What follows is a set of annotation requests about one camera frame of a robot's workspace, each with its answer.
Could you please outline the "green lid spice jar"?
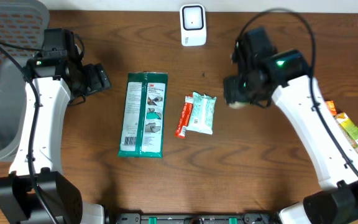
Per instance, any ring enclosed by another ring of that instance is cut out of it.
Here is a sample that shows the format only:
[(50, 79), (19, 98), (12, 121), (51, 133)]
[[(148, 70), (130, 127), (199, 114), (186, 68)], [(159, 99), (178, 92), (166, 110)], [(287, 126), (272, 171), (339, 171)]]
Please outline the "green lid spice jar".
[(228, 103), (227, 105), (232, 109), (239, 110), (241, 108), (248, 106), (249, 102), (235, 101), (235, 102)]

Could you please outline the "white teal snack packet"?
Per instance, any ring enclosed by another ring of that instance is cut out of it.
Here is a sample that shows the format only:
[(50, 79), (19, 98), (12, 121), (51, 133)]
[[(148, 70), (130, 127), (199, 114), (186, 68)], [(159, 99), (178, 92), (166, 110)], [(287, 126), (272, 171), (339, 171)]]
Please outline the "white teal snack packet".
[(200, 95), (193, 92), (193, 108), (191, 111), (187, 131), (203, 134), (213, 134), (213, 119), (216, 97)]

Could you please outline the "green white barcode packet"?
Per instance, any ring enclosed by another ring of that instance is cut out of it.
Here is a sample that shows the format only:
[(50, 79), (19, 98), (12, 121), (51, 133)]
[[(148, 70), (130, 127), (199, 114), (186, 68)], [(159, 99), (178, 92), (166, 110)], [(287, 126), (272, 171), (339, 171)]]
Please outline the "green white barcode packet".
[(163, 157), (168, 74), (129, 73), (119, 157)]

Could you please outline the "orange tissue packet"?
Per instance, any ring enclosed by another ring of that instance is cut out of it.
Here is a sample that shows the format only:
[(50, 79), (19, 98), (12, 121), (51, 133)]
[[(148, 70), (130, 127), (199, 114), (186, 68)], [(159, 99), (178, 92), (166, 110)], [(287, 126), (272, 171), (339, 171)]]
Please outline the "orange tissue packet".
[(325, 101), (325, 103), (326, 103), (326, 106), (327, 106), (328, 110), (330, 111), (331, 115), (336, 116), (337, 110), (336, 110), (334, 102), (333, 101)]

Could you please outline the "red white snack packet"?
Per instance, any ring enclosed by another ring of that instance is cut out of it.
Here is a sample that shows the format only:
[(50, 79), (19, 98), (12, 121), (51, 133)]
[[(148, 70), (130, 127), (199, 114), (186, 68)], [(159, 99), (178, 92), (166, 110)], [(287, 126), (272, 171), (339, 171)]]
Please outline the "red white snack packet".
[(178, 138), (185, 138), (186, 128), (188, 126), (191, 112), (193, 109), (193, 95), (185, 96), (185, 104), (182, 109), (180, 120), (175, 131), (175, 136)]

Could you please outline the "green juice carton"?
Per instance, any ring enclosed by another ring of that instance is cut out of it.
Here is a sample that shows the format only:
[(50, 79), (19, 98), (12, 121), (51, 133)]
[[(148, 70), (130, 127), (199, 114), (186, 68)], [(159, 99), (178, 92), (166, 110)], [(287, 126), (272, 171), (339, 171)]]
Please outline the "green juice carton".
[(334, 118), (340, 125), (351, 146), (354, 148), (356, 153), (358, 153), (358, 127), (352, 122), (346, 113), (339, 113)]

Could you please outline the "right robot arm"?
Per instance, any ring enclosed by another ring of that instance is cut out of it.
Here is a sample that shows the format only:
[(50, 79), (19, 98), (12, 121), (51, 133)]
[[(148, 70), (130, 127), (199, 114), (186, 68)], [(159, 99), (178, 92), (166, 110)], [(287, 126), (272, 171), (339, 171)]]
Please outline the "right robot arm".
[(330, 114), (297, 50), (236, 48), (231, 60), (239, 74), (224, 80), (230, 107), (275, 104), (304, 145), (321, 191), (276, 212), (272, 223), (351, 223), (358, 220), (358, 154)]

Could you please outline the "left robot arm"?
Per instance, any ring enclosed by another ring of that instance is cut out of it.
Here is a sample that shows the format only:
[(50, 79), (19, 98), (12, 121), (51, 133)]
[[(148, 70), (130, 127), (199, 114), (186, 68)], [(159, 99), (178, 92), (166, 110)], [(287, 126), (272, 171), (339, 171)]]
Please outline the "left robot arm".
[(108, 210), (86, 203), (63, 176), (65, 111), (73, 94), (65, 58), (35, 58), (24, 71), (26, 103), (17, 154), (0, 177), (0, 210), (9, 223), (110, 223)]

